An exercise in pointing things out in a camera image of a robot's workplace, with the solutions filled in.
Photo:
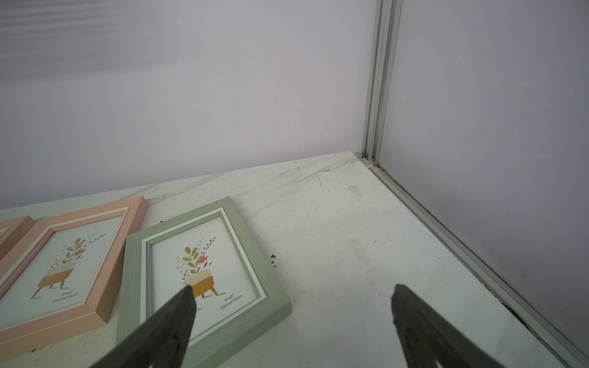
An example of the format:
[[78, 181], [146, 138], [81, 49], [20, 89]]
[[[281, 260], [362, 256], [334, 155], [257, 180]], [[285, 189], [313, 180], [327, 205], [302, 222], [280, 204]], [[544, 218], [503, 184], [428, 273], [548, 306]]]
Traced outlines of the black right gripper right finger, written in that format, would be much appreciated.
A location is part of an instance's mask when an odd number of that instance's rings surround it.
[[408, 286], [395, 286], [391, 311], [408, 367], [501, 366]]

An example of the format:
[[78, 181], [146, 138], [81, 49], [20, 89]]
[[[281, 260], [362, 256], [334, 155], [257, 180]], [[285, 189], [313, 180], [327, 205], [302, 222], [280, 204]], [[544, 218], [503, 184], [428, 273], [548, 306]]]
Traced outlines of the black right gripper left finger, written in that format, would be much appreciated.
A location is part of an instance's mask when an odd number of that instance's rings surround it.
[[94, 367], [180, 367], [196, 317], [192, 288], [185, 287]]

